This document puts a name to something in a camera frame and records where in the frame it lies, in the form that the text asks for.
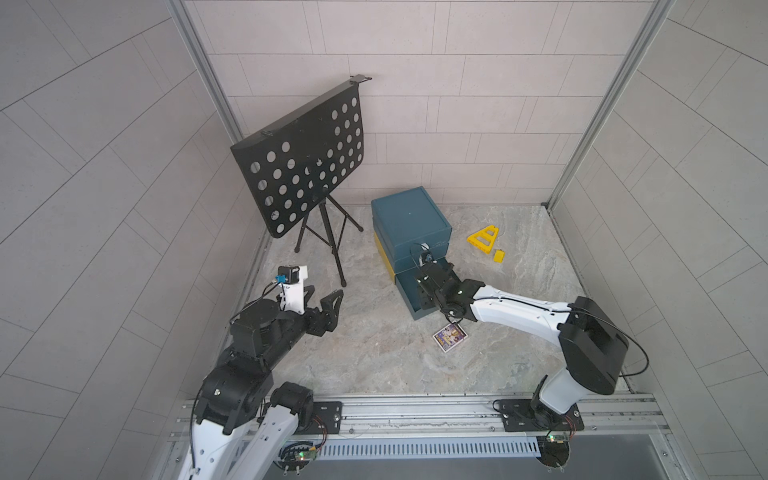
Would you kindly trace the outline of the teal three-drawer cabinet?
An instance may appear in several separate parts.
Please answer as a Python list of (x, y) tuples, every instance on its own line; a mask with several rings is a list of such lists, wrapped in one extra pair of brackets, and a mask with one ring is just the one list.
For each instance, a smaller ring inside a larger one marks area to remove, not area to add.
[(417, 284), (415, 244), (428, 244), (434, 260), (444, 259), (451, 224), (422, 187), (374, 199), (371, 208), (377, 248), (411, 317), (419, 320), (435, 312)]

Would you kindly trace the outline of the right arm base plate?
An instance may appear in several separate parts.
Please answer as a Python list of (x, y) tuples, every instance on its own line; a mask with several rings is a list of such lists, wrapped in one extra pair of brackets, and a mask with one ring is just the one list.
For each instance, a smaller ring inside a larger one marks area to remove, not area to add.
[(557, 414), (546, 407), (531, 406), (530, 399), (497, 399), (493, 410), (501, 417), (504, 430), (510, 432), (565, 432), (574, 434), (584, 430), (578, 406), (574, 404), (566, 414)]

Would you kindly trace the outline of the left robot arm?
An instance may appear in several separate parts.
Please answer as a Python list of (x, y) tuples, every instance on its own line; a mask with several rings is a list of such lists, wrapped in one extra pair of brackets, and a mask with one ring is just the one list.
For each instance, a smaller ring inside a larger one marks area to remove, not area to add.
[(304, 335), (336, 329), (343, 297), (335, 290), (301, 313), (260, 297), (231, 319), (232, 344), (193, 403), (179, 478), (262, 479), (271, 467), (300, 474), (317, 459), (325, 439), (292, 438), (310, 426), (329, 433), (313, 392), (292, 382), (276, 387), (273, 369)]

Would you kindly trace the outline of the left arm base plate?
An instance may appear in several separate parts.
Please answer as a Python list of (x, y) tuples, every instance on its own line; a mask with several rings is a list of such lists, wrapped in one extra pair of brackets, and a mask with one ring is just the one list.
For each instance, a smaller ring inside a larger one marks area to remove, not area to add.
[(315, 401), (310, 413), (300, 414), (297, 435), (336, 435), (340, 432), (344, 404), (340, 401)]

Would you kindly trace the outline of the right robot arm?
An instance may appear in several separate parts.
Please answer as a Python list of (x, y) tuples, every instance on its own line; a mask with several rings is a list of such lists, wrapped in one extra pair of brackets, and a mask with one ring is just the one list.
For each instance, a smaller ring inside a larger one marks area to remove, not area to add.
[(537, 386), (519, 415), (543, 429), (568, 418), (590, 394), (609, 396), (624, 375), (622, 367), (634, 339), (605, 317), (590, 298), (571, 303), (547, 302), (513, 295), (479, 280), (461, 280), (451, 263), (426, 263), (416, 282), (450, 321), (503, 325), (558, 346), (565, 366)]

